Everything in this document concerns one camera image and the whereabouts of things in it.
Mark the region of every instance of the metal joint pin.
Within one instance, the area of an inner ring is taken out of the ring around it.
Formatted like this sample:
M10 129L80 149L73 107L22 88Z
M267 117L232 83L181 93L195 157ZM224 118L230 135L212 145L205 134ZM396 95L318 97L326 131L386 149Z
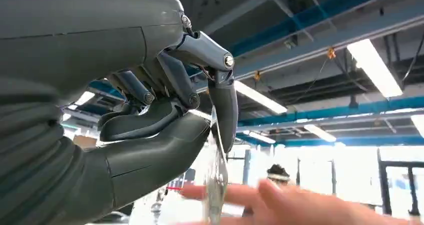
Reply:
M186 15L181 16L181 22L184 28L191 29L192 28L192 22L190 21L190 18Z
M224 56L224 65L228 69L232 68L234 66L234 57L231 55L225 55Z

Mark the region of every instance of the cable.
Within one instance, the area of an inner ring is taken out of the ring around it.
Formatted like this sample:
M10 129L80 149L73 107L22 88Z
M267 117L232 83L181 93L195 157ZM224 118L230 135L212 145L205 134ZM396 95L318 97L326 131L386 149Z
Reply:
M360 88L361 90L363 90L364 92L368 92L369 90L362 86L359 82L355 81L350 75L349 73L343 69L342 65L340 64L339 59L336 57L335 59L333 59L335 65L344 73L344 75L346 75L346 77L352 82L354 83L358 88Z
M313 79L313 81L310 83L309 87L307 89L305 89L305 91L303 91L302 95L300 95L298 98L296 98L294 101L292 101L291 103L294 104L297 101L299 101L300 99L302 99L312 88L312 86L315 84L315 82L317 81L318 77L320 76L321 72L323 71L324 67L327 64L327 61L329 59L327 58L324 63L321 66L321 69L319 70L318 74L316 74L315 78Z
M418 51L416 51L416 54L413 57L411 64L409 65L408 71L405 73L405 76L402 78L402 81L405 81L405 79L407 79L407 77L410 74L410 72L412 71L412 68L414 67L415 63L417 63L417 58L418 58L418 55L421 52L421 48L423 47L423 42L424 42L424 32L422 34L421 41L419 42Z

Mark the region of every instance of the screw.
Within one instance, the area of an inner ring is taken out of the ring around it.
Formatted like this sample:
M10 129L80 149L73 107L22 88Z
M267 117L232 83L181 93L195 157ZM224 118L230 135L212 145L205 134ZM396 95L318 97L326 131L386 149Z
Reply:
M153 96L153 94L151 94L150 92L144 95L144 102L146 103L146 105L150 105L153 100L155 100L155 96Z
M232 68L233 65L234 65L234 58L233 58L233 56L231 56L231 55L225 55L225 57L224 57L224 64L225 64L225 66L228 69Z
M191 29L192 28L192 22L190 21L189 17L186 15L182 15L181 16L181 22L182 25L186 28L186 29Z
M192 109L196 109L200 105L200 97L197 93L193 93L190 95L190 105Z

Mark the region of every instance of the red object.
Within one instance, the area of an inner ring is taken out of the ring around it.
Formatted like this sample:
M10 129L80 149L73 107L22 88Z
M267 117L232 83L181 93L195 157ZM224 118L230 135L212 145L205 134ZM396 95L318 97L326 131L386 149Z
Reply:
M167 186L166 189L180 191L182 188L181 187Z

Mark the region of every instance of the ceiling light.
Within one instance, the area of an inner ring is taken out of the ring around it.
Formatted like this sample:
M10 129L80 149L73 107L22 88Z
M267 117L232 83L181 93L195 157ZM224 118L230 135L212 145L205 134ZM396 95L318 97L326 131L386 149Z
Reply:
M333 135L331 135L330 133L322 130L321 128L319 128L319 127L317 127L313 124L307 124L307 125L304 126L304 128L306 130L308 130L309 132L317 135L318 137L324 139L327 142L333 143L333 142L336 141L336 138Z
M246 135L248 135L249 137L254 138L254 139L258 139L258 140L264 141L265 143L269 143L269 144L275 144L276 143L276 141L274 139L271 139L271 138L269 138L267 136L258 134L258 133L254 132L254 131L248 131L248 130L246 130L246 131L243 131L243 133L246 134Z
M75 102L76 105L80 106L85 104L88 100L92 99L94 97L94 93L90 91L85 91L82 96L78 99L78 101Z
M356 66L363 69L384 97L390 98L403 94L369 39L351 43L347 46L347 49L356 59Z
M71 115L68 114L68 113L65 113L65 114L63 114L62 121L65 122L66 120L68 120L70 118L71 118Z
M72 104L72 105L67 106L67 108L70 109L70 110L75 110L75 109L78 108L78 105Z
M270 110L274 111L277 114L282 114L287 112L287 108L281 106L277 102L269 99L268 97L260 94L259 92L255 91L254 89L244 85L240 81L234 82L234 87L237 92L255 100L256 102L264 105L265 107L269 108Z
M204 113L204 112L202 112L202 111L199 111L199 110L196 110L196 109L191 109L191 110L188 110L190 113L192 113L192 114L194 114L194 115L197 115L197 116L199 116L199 117L202 117L202 118L204 118L204 119L207 119L207 120L209 120L209 121L211 121L212 120L212 116L211 115L209 115L209 114L207 114L207 113Z
M346 147L346 144L344 144L343 142L340 142L340 141L336 141L334 143L334 146L341 148L341 147Z
M411 120L421 137L424 138L424 115L412 115Z

